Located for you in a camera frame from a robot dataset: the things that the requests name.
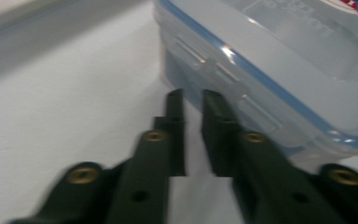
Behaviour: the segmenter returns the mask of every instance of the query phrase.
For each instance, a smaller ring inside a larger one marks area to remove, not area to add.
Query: white surface
[[[170,91],[158,45],[141,0],[79,0],[0,32],[0,223],[36,211],[62,169],[131,155]],[[173,180],[170,223],[241,223],[186,110],[190,177]]]
[[[261,0],[171,1],[337,131],[358,135],[358,17],[311,0],[271,1],[273,9]],[[289,7],[298,17],[302,7],[312,12],[296,18]],[[307,25],[314,18],[331,29],[328,38]]]

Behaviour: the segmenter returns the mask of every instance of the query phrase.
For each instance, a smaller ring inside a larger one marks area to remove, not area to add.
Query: clear plastic container
[[[220,91],[312,169],[358,155],[358,16],[322,1],[156,0],[166,75]]]

